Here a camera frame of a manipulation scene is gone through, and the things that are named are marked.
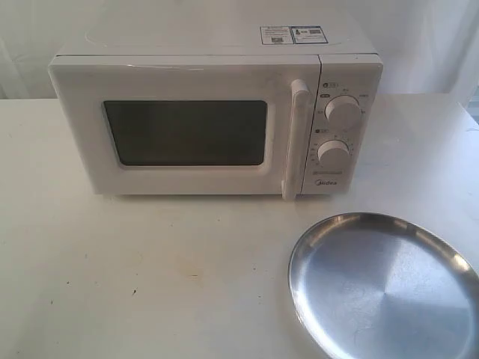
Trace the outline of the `white control knob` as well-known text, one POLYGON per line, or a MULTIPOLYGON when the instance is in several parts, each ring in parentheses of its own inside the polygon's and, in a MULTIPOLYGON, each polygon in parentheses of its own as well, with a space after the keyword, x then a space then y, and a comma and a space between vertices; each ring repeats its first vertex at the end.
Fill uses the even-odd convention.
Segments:
POLYGON ((319 164, 329 170, 339 171, 350 163, 348 146, 339 140, 330 140, 321 144, 317 150, 319 164))
POLYGON ((361 108, 354 97, 340 95, 328 102, 325 116, 330 123, 355 123, 361 117, 361 108))

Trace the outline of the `blue white label sticker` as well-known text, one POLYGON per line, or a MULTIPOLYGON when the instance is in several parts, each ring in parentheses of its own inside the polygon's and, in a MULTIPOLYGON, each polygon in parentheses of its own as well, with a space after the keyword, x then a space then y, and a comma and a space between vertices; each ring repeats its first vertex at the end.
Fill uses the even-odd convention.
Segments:
POLYGON ((329 43, 323 29, 319 25, 261 26, 260 38, 263 45, 316 45, 329 43))

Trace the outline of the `white microwave door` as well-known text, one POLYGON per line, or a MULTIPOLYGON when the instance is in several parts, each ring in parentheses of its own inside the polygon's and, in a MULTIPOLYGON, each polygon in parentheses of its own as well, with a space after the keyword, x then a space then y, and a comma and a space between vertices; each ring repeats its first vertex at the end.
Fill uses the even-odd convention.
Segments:
POLYGON ((316 55, 60 55, 49 74, 99 194, 302 190, 316 55))

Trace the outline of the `upper white control knob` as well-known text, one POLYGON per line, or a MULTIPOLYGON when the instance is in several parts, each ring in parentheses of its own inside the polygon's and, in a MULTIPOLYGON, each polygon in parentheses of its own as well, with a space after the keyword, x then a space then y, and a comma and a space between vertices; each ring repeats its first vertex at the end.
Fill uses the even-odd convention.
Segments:
POLYGON ((361 117, 361 108, 354 97, 340 95, 328 102, 325 116, 330 123, 355 123, 361 117))

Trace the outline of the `round stainless steel plate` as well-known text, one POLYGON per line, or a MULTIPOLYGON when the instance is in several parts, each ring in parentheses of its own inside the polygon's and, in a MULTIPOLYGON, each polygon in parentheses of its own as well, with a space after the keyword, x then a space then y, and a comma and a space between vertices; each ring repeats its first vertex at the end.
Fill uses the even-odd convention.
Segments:
POLYGON ((476 358, 478 274, 394 216, 351 212, 307 229, 288 264, 296 316, 325 358, 476 358))

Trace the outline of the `white microwave oven body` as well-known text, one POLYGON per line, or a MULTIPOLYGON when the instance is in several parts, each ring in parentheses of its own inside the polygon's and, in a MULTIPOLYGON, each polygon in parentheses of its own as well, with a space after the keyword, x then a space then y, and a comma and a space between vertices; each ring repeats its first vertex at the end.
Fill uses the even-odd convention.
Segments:
POLYGON ((109 1, 54 58, 60 55, 316 55, 321 74, 308 132, 302 190, 294 198, 336 194, 350 187, 383 68, 360 25, 331 1, 109 1), (262 44, 261 26, 288 25, 319 25, 329 43, 262 44), (326 105, 340 95, 359 102, 361 117, 355 123, 330 123, 326 119, 326 105), (334 171, 319 164, 317 150, 330 140, 348 146, 347 168, 334 171))

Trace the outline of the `lower white control knob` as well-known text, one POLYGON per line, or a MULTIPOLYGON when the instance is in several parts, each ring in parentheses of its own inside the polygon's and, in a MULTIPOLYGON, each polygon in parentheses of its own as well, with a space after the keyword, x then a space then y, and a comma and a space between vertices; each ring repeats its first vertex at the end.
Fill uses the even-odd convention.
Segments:
POLYGON ((319 164, 329 170, 339 171, 350 163, 348 146, 339 140, 330 140, 321 144, 317 150, 319 164))

